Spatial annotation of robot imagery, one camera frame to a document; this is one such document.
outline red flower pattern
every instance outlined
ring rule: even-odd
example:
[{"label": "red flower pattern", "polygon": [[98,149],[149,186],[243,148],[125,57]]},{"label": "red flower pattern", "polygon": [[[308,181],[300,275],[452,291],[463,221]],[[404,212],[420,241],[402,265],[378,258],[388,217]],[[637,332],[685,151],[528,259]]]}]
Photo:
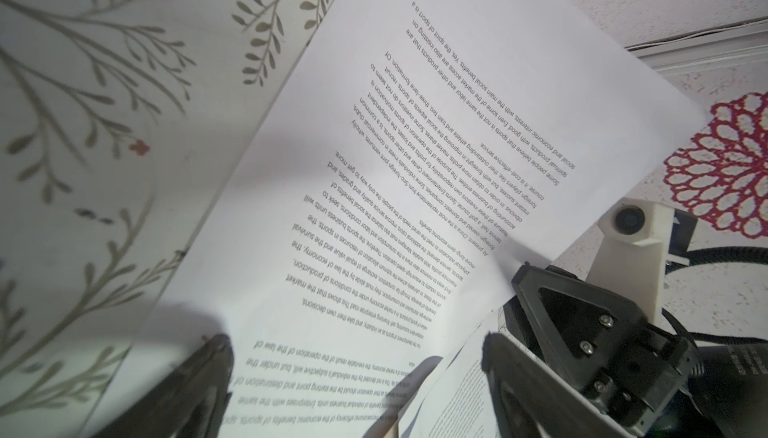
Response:
[{"label": "red flower pattern", "polygon": [[768,93],[711,107],[714,116],[666,161],[674,199],[718,230],[768,237]]},{"label": "red flower pattern", "polygon": [[149,152],[149,150],[152,148],[150,148],[149,145],[144,143],[142,140],[136,140],[136,142],[130,145],[128,149],[133,151],[139,156],[143,156],[143,155],[146,155]]}]

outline bolt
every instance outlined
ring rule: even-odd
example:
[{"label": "bolt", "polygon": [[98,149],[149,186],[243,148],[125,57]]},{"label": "bolt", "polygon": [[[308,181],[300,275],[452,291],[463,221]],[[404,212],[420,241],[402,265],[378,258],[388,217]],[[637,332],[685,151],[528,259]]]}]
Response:
[{"label": "bolt", "polygon": [[581,348],[581,351],[584,351],[584,354],[591,355],[594,353],[594,347],[592,346],[592,343],[586,340],[578,344],[578,347]]},{"label": "bolt", "polygon": [[613,328],[614,327],[614,319],[608,315],[608,314],[602,314],[600,315],[600,324],[603,325],[606,328]]}]

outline black lens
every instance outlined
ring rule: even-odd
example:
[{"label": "black lens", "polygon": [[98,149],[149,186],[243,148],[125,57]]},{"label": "black lens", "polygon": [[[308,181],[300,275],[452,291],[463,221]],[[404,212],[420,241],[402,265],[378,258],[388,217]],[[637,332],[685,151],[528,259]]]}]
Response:
[{"label": "black lens", "polygon": [[621,234],[635,234],[643,229],[645,213],[636,206],[627,206],[616,213],[616,230]]}]

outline white speckled table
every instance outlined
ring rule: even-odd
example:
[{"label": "white speckled table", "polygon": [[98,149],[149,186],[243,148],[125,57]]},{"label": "white speckled table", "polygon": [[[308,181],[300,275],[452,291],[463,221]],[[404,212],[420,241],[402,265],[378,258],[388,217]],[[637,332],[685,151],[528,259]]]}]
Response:
[{"label": "white speckled table", "polygon": [[[77,434],[331,1],[0,0],[0,434]],[[572,1],[624,45],[768,15],[768,0]],[[672,81],[707,109],[754,93],[740,106],[768,119],[766,63]],[[670,166],[632,195],[692,205]],[[762,203],[728,231],[705,212],[694,246],[768,245]],[[584,275],[599,240],[558,263]],[[766,336],[764,277],[681,271],[667,307],[692,330]]]}]

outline orange flower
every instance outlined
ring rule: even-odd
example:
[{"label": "orange flower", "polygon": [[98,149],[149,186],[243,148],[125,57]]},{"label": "orange flower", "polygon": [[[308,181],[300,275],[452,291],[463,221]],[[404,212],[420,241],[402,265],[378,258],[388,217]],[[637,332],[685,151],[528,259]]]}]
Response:
[{"label": "orange flower", "polygon": [[136,142],[130,145],[128,149],[133,151],[139,156],[143,156],[143,155],[146,155],[151,148],[142,140],[136,140]]}]

